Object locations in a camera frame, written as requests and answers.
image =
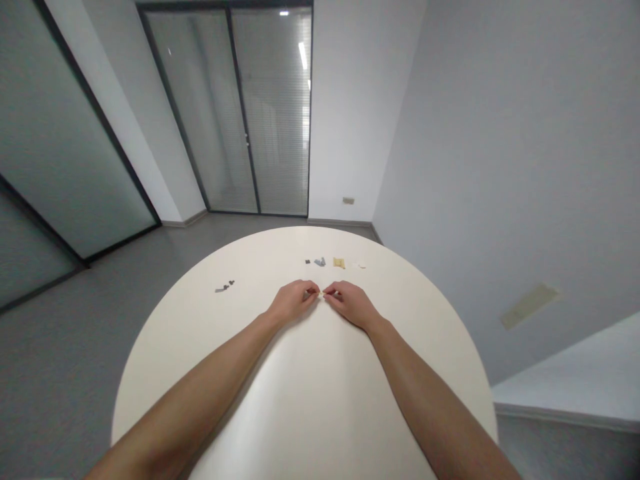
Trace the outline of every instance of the white table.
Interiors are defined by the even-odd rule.
[[[325,267],[313,262],[322,256]],[[333,266],[334,256],[345,259],[345,270]],[[162,298],[127,361],[111,442],[190,368],[264,311],[280,286],[295,279],[313,280],[320,288],[348,280],[364,288],[497,438],[491,390],[477,350],[438,288],[375,242],[334,229],[289,227],[250,235],[212,253]],[[213,292],[230,280],[235,284],[228,290]],[[191,478],[435,476],[367,336],[320,299],[309,318],[277,337]]]

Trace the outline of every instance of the gray floor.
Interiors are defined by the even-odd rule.
[[[209,214],[164,227],[0,317],[0,478],[82,477],[109,447],[129,351],[167,290],[220,247],[294,225],[306,220]]]
[[[640,435],[498,415],[500,446],[523,480],[637,480]]]

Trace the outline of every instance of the right hand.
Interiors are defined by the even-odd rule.
[[[336,312],[362,330],[366,331],[372,323],[382,320],[365,291],[352,283],[333,282],[323,292],[325,300]]]

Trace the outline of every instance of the ceiling light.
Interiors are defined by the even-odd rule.
[[[305,43],[298,43],[298,49],[300,50],[300,58],[302,58],[302,68],[303,70],[307,69],[307,54],[305,52]]]

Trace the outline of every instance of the wall outlet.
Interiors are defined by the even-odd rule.
[[[555,300],[558,296],[558,290],[540,283],[536,288],[520,299],[515,306],[506,312],[500,321],[507,330],[511,330],[522,320],[532,316],[546,304]]]

